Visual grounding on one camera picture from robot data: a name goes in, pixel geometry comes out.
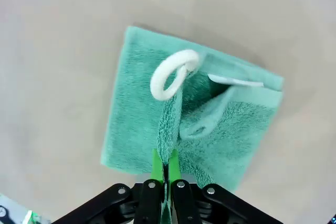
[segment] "terry cloth towel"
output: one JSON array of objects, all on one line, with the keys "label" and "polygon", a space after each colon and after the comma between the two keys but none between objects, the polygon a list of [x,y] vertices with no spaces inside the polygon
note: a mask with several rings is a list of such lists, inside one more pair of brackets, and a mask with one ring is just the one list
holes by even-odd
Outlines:
[{"label": "terry cloth towel", "polygon": [[[150,80],[171,54],[193,49],[203,63],[168,101],[157,101]],[[263,87],[216,83],[208,74]],[[233,191],[242,179],[282,98],[282,77],[214,49],[129,27],[125,34],[101,162],[124,172],[152,169],[157,148],[164,163],[175,148],[181,173],[199,186]]]}]

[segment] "screw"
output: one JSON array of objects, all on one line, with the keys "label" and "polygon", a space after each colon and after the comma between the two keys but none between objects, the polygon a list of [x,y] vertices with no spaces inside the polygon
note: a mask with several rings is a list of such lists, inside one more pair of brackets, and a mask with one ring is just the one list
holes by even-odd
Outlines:
[{"label": "screw", "polygon": [[154,187],[155,187],[155,183],[154,183],[154,182],[150,182],[150,183],[148,184],[148,186],[149,186],[149,188],[154,188]]},{"label": "screw", "polygon": [[124,194],[124,193],[126,193],[125,188],[120,188],[120,189],[118,190],[118,194]]},{"label": "screw", "polygon": [[208,190],[207,190],[207,193],[208,194],[214,194],[215,193],[215,189],[212,188],[212,187],[209,187]]},{"label": "screw", "polygon": [[3,207],[0,207],[0,217],[5,217],[6,216],[6,209]]},{"label": "screw", "polygon": [[185,184],[183,183],[183,181],[177,182],[177,187],[183,188],[184,186]]}]

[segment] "table surface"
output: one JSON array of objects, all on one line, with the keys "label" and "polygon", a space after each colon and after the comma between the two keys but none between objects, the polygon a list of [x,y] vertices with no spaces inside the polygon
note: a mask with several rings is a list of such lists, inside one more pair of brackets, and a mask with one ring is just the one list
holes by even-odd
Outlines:
[{"label": "table surface", "polygon": [[100,165],[123,33],[259,64],[284,101],[236,194],[284,223],[336,212],[336,0],[0,0],[0,191],[56,219],[134,178]]}]

